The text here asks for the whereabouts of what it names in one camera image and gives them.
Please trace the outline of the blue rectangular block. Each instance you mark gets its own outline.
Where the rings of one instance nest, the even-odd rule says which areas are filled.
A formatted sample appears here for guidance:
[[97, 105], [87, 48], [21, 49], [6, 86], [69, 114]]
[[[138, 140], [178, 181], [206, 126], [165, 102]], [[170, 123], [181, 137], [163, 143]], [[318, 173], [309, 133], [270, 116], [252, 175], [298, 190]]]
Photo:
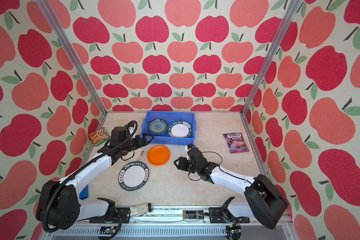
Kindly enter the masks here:
[[85, 200], [89, 197], [89, 186], [86, 185], [79, 194], [80, 200]]

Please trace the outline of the beige connector box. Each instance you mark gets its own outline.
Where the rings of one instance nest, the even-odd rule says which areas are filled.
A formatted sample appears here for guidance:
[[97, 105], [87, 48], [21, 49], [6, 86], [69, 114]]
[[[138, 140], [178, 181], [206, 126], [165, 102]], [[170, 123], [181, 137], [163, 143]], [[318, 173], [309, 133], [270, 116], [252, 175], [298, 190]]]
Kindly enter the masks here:
[[130, 207], [130, 217], [142, 216], [147, 213], [152, 212], [152, 204], [151, 203], [143, 203]]

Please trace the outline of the plain cream plate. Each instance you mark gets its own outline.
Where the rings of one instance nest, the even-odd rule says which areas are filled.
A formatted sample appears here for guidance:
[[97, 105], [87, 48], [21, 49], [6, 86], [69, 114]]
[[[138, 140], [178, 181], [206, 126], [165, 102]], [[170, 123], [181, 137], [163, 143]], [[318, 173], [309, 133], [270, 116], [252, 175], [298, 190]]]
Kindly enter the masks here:
[[131, 158], [132, 161], [139, 161], [146, 152], [146, 147], [142, 147], [140, 149], [134, 150], [134, 156]]

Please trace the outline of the aluminium frame post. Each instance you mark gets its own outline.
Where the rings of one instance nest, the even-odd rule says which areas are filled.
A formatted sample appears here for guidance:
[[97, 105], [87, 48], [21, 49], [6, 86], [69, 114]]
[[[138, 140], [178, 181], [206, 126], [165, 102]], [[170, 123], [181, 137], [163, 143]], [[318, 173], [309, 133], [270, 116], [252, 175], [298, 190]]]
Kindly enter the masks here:
[[50, 27], [54, 31], [57, 39], [60, 41], [63, 49], [65, 50], [68, 58], [70, 59], [73, 67], [75, 68], [77, 74], [81, 77], [83, 84], [85, 85], [86, 89], [88, 90], [90, 96], [92, 97], [93, 101], [95, 102], [97, 108], [100, 111], [100, 115], [102, 117], [106, 117], [108, 112], [105, 108], [101, 97], [98, 95], [97, 90], [87, 74], [82, 61], [80, 60], [75, 48], [73, 47], [72, 43], [68, 39], [63, 26], [61, 25], [58, 16], [55, 14], [52, 5], [49, 1], [36, 1], [38, 6], [40, 7], [44, 17], [46, 18], [47, 22], [49, 23]]
[[267, 51], [266, 57], [262, 63], [260, 71], [255, 78], [255, 81], [253, 83], [253, 86], [251, 88], [249, 96], [246, 98], [245, 105], [244, 105], [242, 111], [240, 112], [240, 117], [242, 119], [245, 118], [247, 111], [249, 110], [250, 105], [256, 96], [256, 93], [260, 87], [261, 82], [264, 79], [265, 74], [267, 73], [267, 71], [270, 68], [270, 65], [273, 61], [274, 56], [277, 54], [277, 51], [281, 49], [281, 42], [284, 39], [284, 37], [288, 31], [288, 28], [289, 28], [292, 20], [294, 19], [294, 16], [296, 15], [296, 12], [298, 11], [300, 4], [302, 4], [303, 1], [293, 0], [293, 1], [289, 1], [289, 3], [290, 4], [288, 5], [286, 12], [284, 14], [284, 17], [281, 20], [281, 23], [280, 23], [280, 26], [278, 27], [276, 35], [275, 35], [273, 41], [271, 42], [269, 50]]

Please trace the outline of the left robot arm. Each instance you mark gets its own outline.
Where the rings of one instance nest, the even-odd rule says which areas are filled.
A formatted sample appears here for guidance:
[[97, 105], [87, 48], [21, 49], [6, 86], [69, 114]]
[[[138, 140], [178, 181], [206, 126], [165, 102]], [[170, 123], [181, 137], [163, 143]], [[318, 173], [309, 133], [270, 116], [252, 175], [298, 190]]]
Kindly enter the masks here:
[[118, 220], [114, 201], [99, 198], [94, 202], [80, 199], [80, 193], [100, 173], [114, 165], [121, 157], [147, 146], [148, 134], [138, 135], [137, 121], [115, 127], [111, 138], [98, 153], [83, 166], [58, 181], [48, 181], [42, 187], [36, 219], [47, 233], [66, 230], [75, 222], [93, 218], [102, 221]]

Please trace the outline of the orange noodle snack packet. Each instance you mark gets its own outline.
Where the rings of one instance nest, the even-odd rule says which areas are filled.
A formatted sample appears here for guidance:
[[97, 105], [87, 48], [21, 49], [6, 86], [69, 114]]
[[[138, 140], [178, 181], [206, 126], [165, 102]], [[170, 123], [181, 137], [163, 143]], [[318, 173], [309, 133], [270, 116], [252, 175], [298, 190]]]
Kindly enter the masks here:
[[103, 145], [111, 138], [110, 135], [106, 132], [105, 128], [100, 128], [99, 130], [88, 134], [88, 137], [93, 142], [95, 147]]

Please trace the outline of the small dark electronics module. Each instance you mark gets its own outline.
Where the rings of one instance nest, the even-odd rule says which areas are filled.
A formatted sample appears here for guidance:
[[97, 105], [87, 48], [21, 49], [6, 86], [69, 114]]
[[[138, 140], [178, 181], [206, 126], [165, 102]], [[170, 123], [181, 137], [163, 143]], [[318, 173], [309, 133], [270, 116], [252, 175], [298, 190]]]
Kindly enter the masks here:
[[183, 220], [203, 220], [203, 210], [183, 210]]

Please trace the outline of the left aluminium frame post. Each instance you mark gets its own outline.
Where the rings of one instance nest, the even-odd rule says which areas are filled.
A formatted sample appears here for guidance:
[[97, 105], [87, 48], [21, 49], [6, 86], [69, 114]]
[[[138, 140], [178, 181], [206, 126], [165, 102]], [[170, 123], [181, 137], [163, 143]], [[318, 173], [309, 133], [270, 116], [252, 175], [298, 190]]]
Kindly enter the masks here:
[[97, 90], [87, 74], [82, 61], [80, 60], [75, 48], [73, 47], [72, 43], [68, 39], [63, 26], [61, 25], [58, 16], [55, 14], [52, 5], [49, 1], [36, 1], [38, 6], [40, 7], [44, 17], [46, 18], [47, 22], [49, 23], [50, 27], [54, 31], [57, 39], [60, 41], [63, 49], [65, 50], [68, 58], [70, 59], [73, 67], [75, 68], [77, 74], [81, 77], [83, 84], [85, 85], [86, 89], [88, 90], [90, 96], [92, 97], [93, 101], [95, 102], [97, 108], [100, 111], [100, 115], [102, 117], [106, 117], [108, 112], [105, 108], [101, 97], [98, 95]]

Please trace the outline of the green-rim Hao Wei plate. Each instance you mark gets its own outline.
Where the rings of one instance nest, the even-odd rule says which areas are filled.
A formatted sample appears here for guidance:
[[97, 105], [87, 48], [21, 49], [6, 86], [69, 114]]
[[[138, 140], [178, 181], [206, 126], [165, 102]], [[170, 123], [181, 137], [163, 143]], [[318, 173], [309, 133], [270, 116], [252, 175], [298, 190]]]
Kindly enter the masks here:
[[173, 138], [189, 138], [193, 127], [186, 121], [175, 121], [169, 125], [168, 134]]
[[125, 165], [118, 176], [120, 187], [125, 191], [136, 191], [142, 188], [149, 179], [148, 166], [140, 161]]

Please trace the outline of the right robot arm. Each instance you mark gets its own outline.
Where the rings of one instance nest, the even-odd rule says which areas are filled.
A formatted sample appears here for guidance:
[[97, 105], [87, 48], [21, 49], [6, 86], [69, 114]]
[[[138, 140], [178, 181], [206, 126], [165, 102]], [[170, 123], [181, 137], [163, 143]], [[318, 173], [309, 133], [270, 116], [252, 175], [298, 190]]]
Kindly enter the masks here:
[[264, 227], [275, 229], [289, 204], [281, 192], [264, 175], [247, 177], [228, 171], [220, 164], [209, 162], [195, 145], [186, 146], [186, 157], [174, 161], [178, 170], [197, 174], [201, 180], [227, 187], [246, 198], [236, 201], [228, 198], [221, 210], [214, 214], [228, 223], [235, 223], [239, 218], [255, 218]]

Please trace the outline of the front aluminium frame rail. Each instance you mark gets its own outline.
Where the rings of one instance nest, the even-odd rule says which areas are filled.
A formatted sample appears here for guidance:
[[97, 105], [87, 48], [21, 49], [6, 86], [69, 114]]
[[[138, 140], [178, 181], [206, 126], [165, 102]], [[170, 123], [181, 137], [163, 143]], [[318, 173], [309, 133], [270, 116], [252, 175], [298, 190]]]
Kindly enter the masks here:
[[288, 214], [284, 214], [274, 230], [256, 219], [250, 223], [211, 224], [203, 220], [183, 220], [183, 210], [203, 210], [217, 206], [153, 206], [152, 212], [130, 217], [128, 224], [117, 230], [117, 224], [93, 224], [89, 220], [75, 223], [66, 230], [41, 231], [35, 240], [297, 240], [298, 235]]

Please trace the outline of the purple candy bag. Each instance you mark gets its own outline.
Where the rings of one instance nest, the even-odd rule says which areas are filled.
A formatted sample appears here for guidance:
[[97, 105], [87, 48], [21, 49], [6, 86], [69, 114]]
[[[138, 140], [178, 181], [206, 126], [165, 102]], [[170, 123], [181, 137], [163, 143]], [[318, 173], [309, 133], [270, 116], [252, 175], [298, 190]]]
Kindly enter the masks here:
[[223, 134], [231, 154], [249, 152], [242, 133]]

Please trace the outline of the right aluminium frame post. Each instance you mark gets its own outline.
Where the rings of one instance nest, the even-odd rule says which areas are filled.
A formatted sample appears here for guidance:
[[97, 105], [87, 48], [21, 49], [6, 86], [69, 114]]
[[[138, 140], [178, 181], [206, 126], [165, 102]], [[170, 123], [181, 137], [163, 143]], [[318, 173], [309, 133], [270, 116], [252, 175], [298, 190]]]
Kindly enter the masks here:
[[288, 31], [288, 28], [289, 28], [292, 20], [294, 19], [294, 16], [296, 15], [296, 12], [298, 11], [300, 4], [302, 4], [303, 1], [293, 0], [293, 1], [289, 1], [289, 3], [290, 4], [288, 5], [286, 12], [284, 14], [284, 17], [281, 20], [281, 23], [280, 23], [280, 26], [278, 27], [276, 35], [275, 35], [273, 41], [271, 42], [269, 50], [267, 51], [266, 57], [262, 63], [260, 71], [255, 78], [255, 81], [253, 83], [253, 86], [251, 88], [249, 96], [246, 98], [245, 105], [244, 105], [242, 111], [240, 112], [240, 117], [242, 119], [245, 118], [247, 111], [249, 110], [250, 105], [256, 96], [256, 93], [260, 87], [261, 82], [264, 79], [265, 74], [267, 73], [267, 71], [270, 68], [270, 65], [273, 61], [274, 56], [277, 54], [277, 51], [281, 49], [281, 42], [284, 39], [284, 37]]

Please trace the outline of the grey-green patterned plate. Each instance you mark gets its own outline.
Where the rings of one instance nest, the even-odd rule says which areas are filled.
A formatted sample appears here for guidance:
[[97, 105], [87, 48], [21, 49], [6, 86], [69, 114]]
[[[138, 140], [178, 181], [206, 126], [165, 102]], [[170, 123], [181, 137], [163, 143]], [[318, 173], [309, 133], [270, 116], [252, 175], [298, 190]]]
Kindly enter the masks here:
[[148, 124], [148, 131], [152, 135], [163, 135], [168, 131], [169, 124], [163, 119], [154, 119]]

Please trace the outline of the orange plate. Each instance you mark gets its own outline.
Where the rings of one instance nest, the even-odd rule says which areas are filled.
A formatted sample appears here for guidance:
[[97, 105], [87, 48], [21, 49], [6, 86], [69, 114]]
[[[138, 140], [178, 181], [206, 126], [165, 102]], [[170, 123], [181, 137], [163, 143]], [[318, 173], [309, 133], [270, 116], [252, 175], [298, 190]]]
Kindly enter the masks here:
[[154, 166], [161, 166], [170, 159], [170, 150], [164, 145], [156, 145], [150, 148], [147, 153], [148, 162]]

